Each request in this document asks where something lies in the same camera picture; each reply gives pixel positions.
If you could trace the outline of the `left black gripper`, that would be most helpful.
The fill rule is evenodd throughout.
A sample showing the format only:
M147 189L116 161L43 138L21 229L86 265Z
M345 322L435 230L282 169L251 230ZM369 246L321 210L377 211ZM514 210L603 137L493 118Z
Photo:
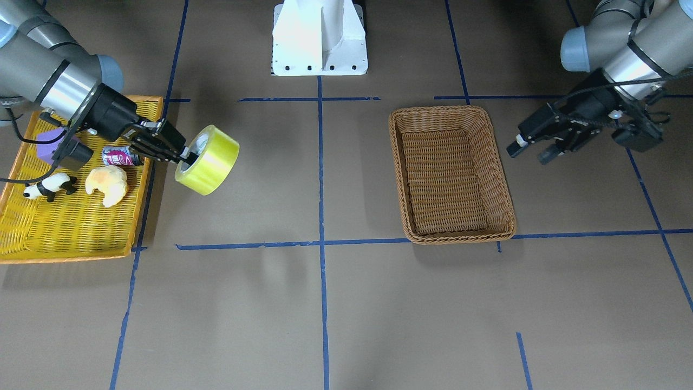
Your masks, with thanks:
M630 121L627 113L646 111L643 98L626 91L631 86L643 86L644 95L650 95L649 81L581 82L518 125L518 135L507 146L508 156L517 158L530 145L553 140L539 153L540 164L548 165L566 152L578 151L605 128L616 131Z

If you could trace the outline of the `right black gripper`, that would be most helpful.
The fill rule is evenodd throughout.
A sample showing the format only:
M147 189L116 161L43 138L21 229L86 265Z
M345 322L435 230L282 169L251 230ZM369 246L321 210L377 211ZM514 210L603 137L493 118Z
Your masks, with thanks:
M137 114L131 99L106 84L98 84L87 104L84 123L107 141L123 139L141 157L158 162L192 165L199 155L185 146L186 139L166 118L149 120Z

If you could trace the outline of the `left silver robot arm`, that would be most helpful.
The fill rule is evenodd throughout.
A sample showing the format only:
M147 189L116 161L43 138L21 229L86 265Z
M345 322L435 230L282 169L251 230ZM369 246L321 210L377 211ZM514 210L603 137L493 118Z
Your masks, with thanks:
M691 76L691 34L690 1L599 2L591 22L569 30L561 43L563 67L587 78L521 122L507 153L517 157L551 140L539 154L547 165L605 128L632 151L658 146L669 116L657 121L649 108L665 95L666 82Z

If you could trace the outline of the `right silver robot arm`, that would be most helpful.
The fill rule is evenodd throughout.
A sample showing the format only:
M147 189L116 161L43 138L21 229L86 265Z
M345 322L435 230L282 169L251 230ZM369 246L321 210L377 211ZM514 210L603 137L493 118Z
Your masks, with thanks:
M37 1L2 1L2 92L94 130L127 140L134 153L191 165L199 153L166 119L149 121L122 94L123 72L109 55L92 55Z

